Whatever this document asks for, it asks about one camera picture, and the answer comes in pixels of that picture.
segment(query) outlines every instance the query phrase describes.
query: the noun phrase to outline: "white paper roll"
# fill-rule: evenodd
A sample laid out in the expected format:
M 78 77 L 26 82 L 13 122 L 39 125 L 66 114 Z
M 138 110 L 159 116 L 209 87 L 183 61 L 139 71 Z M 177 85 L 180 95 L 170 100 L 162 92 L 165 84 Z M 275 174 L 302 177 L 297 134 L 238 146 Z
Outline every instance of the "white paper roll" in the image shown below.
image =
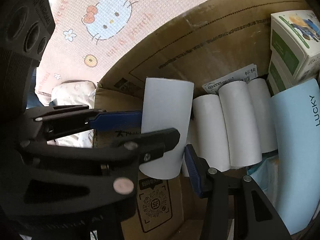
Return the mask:
M 248 84 L 260 135 L 262 153 L 278 149 L 276 129 L 271 117 L 270 93 L 267 83 L 262 78 L 256 78 Z
M 212 168 L 229 170 L 228 137 L 219 96 L 200 96 L 193 100 L 192 107 L 199 139 L 198 156 Z
M 261 162 L 259 130 L 248 85 L 234 81 L 219 89 L 226 122 L 230 164 L 244 167 Z
M 140 165 L 140 171 L 156 179 L 179 175 L 187 140 L 194 84 L 188 81 L 147 78 L 144 91 L 141 132 L 176 128 L 180 141 L 160 159 Z
M 198 132 L 196 129 L 196 122 L 194 120 L 190 120 L 189 123 L 186 145 L 187 144 L 192 144 L 196 154 L 199 154 Z M 181 171 L 183 176 L 189 177 L 188 168 L 184 160 L 184 156 L 182 159 Z

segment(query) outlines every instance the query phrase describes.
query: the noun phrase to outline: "barcode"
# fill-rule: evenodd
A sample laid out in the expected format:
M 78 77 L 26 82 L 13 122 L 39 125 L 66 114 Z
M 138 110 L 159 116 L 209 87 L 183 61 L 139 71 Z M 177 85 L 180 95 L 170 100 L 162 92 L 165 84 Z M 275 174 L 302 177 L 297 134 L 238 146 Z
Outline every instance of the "barcode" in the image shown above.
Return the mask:
M 246 83 L 249 83 L 249 81 L 250 81 L 250 76 L 247 76 L 247 77 L 243 78 L 242 81 L 244 81 L 244 82 L 246 82 Z
M 301 77 L 301 79 L 300 79 L 301 81 L 306 78 L 306 76 L 308 75 L 309 71 L 310 71 L 310 69 L 307 70 L 307 71 L 305 71 L 305 72 L 303 73 L 303 75 L 302 75 L 302 77 Z

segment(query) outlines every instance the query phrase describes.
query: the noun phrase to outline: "black device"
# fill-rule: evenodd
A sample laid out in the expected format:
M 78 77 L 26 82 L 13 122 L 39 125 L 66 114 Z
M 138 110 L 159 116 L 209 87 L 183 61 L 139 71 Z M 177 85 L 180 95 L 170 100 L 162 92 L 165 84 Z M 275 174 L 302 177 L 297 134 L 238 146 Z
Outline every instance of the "black device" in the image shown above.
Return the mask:
M 306 1 L 319 17 L 319 0 Z M 135 212 L 139 164 L 174 148 L 178 131 L 127 137 L 101 149 L 47 145 L 46 140 L 88 129 L 138 126 L 141 113 L 104 113 L 87 106 L 26 110 L 31 75 L 54 20 L 48 0 L 0 0 L 0 10 L 0 238 L 21 239 L 19 234 L 25 234 L 33 240 L 85 240 L 97 230 L 99 240 L 123 239 L 120 222 Z M 279 215 L 254 181 L 211 170 L 191 146 L 186 152 L 197 173 L 191 177 L 197 178 L 194 190 L 209 199 L 201 240 L 225 239 L 228 194 L 236 199 L 235 239 L 288 239 Z M 133 190 L 115 192 L 117 178 L 129 179 Z M 319 235 L 317 216 L 303 239 Z

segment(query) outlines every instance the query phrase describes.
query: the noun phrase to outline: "white flower print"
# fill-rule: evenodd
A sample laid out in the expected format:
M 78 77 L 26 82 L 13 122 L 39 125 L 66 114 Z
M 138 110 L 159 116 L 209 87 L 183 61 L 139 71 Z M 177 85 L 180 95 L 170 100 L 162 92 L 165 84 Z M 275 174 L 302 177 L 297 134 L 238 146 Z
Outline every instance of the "white flower print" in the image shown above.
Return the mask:
M 65 35 L 65 39 L 69 41 L 73 41 L 73 38 L 77 36 L 75 33 L 73 33 L 73 29 L 64 31 L 63 34 Z
M 59 79 L 62 79 L 62 77 L 61 77 L 59 74 L 57 74 L 57 73 L 54 74 L 54 77 L 55 77 L 56 79 L 58 79 L 58 80 L 59 80 Z

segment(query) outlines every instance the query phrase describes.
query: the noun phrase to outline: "light blue package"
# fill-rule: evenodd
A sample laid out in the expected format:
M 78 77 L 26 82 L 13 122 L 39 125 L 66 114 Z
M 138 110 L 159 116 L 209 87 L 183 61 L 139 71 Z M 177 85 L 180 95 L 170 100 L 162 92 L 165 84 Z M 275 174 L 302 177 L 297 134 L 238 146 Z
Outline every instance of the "light blue package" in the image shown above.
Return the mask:
M 320 197 L 320 90 L 315 79 L 271 98 L 279 151 L 276 210 L 290 234 L 310 222 Z

